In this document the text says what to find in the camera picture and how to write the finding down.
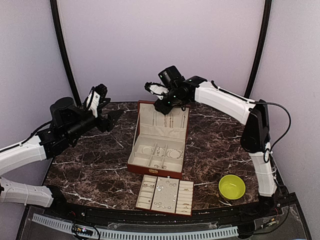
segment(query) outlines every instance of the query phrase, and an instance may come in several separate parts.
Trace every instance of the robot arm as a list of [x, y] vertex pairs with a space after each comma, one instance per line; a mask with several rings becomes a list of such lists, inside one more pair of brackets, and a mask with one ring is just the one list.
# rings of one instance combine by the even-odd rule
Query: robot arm
[[[52, 120], [46, 129], [20, 143], [0, 149], [0, 176], [29, 163], [51, 159], [60, 155], [87, 131], [97, 127], [101, 132], [110, 132], [122, 110], [110, 111], [107, 118], [102, 109], [110, 102], [105, 98], [107, 87], [93, 87], [84, 101], [83, 109], [76, 107], [71, 97], [64, 97], [50, 107]], [[0, 177], [0, 203], [22, 203], [50, 207], [61, 193], [54, 186], [31, 186]]]
[[245, 125], [241, 146], [253, 161], [259, 194], [271, 197], [277, 185], [274, 180], [275, 171], [268, 160], [271, 148], [270, 128], [268, 108], [263, 104], [264, 101], [255, 102], [238, 96], [199, 76], [186, 80], [175, 66], [166, 68], [158, 75], [163, 85], [152, 82], [145, 84], [147, 91], [158, 96], [154, 103], [157, 111], [166, 115], [175, 106], [184, 109], [190, 102], [199, 102], [226, 113]]

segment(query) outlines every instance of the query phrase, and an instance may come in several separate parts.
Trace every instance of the white wall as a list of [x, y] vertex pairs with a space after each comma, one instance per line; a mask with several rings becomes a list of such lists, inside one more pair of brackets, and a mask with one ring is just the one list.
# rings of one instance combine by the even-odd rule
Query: white wall
[[[71, 96], [49, 0], [0, 1], [0, 149], [51, 119], [50, 105]], [[49, 161], [5, 178], [40, 185]], [[24, 206], [0, 203], [0, 239], [16, 239]]]
[[[265, 48], [251, 96], [284, 105], [292, 129], [274, 147], [291, 192], [296, 192], [314, 239], [320, 238], [320, 2], [273, 1]], [[284, 111], [270, 106], [273, 141], [287, 127]]]
[[59, 0], [81, 98], [105, 83], [112, 101], [152, 96], [145, 82], [176, 65], [243, 95], [264, 0]]

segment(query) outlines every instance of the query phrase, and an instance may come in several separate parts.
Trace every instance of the bracelet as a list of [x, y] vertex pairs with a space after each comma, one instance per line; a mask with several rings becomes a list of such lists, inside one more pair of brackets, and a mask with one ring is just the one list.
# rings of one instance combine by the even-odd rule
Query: bracelet
[[183, 156], [183, 151], [177, 149], [171, 149], [166, 153], [168, 158], [179, 159]]
[[154, 151], [154, 149], [151, 146], [145, 146], [144, 148], [142, 148], [143, 154], [151, 155], [153, 153], [153, 151]]

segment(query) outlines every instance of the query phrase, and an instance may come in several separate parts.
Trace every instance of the open jewelry box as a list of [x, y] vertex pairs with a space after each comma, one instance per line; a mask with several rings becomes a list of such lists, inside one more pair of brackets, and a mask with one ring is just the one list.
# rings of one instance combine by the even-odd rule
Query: open jewelry box
[[174, 107], [167, 115], [154, 102], [138, 102], [138, 137], [127, 168], [137, 174], [182, 178], [189, 123], [189, 107]]
[[136, 208], [191, 216], [193, 181], [144, 175]]

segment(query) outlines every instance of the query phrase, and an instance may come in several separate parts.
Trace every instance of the marble table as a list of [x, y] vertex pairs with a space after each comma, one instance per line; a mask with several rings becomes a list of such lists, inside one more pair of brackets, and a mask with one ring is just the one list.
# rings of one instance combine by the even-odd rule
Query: marble table
[[[127, 171], [137, 124], [136, 102], [110, 103], [104, 110], [123, 109], [111, 132], [96, 128], [82, 136], [52, 162], [44, 185], [56, 185], [67, 201], [85, 206], [134, 210], [142, 175]], [[191, 104], [183, 179], [194, 182], [193, 210], [258, 201], [258, 181], [249, 155], [241, 148], [244, 127], [228, 115], [203, 104]], [[234, 174], [246, 185], [245, 195], [226, 201], [219, 180]]]

